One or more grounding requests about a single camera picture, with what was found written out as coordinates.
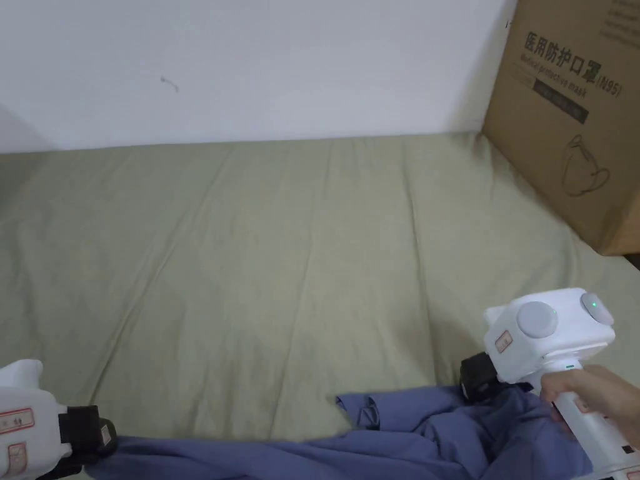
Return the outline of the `person's right hand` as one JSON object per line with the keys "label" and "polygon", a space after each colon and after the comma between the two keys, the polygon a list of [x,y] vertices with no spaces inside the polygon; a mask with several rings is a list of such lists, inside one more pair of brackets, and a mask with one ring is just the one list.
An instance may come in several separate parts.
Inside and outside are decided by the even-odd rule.
{"label": "person's right hand", "polygon": [[639,447],[639,388],[599,365],[549,372],[541,377],[541,397],[554,402],[574,393],[599,414],[608,416],[622,436]]}

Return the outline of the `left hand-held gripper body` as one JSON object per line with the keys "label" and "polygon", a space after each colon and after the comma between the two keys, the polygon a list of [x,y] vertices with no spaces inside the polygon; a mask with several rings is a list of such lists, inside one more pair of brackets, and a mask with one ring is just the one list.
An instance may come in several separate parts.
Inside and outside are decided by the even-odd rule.
{"label": "left hand-held gripper body", "polygon": [[1,368],[1,479],[62,479],[112,456],[114,424],[95,405],[64,406],[39,380],[43,364]]}

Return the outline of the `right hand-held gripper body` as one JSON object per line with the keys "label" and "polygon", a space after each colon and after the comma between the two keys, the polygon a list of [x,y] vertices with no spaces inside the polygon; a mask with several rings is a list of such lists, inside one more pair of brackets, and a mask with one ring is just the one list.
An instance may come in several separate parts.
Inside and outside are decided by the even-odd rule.
{"label": "right hand-held gripper body", "polygon": [[[462,391],[478,403],[505,386],[541,390],[546,373],[582,369],[615,340],[614,319],[601,299],[581,288],[545,291],[485,310],[484,351],[463,359]],[[596,414],[574,393],[555,400],[594,469],[592,479],[638,479],[639,451],[609,416]]]}

